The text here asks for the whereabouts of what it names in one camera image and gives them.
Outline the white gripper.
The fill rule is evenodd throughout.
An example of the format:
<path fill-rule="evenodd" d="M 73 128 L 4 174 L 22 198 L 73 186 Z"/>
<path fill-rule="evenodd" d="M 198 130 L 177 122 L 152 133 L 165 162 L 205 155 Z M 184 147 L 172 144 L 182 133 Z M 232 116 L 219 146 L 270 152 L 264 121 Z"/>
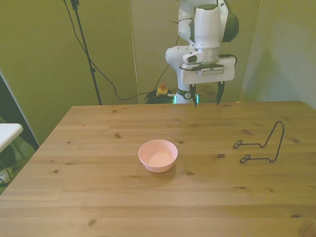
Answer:
<path fill-rule="evenodd" d="M 179 67 L 180 79 L 183 84 L 190 84 L 192 101 L 197 107 L 196 85 L 201 83 L 218 82 L 216 104 L 219 105 L 225 89 L 225 81 L 235 78 L 235 57 L 220 58 L 212 65 L 183 64 Z"/>

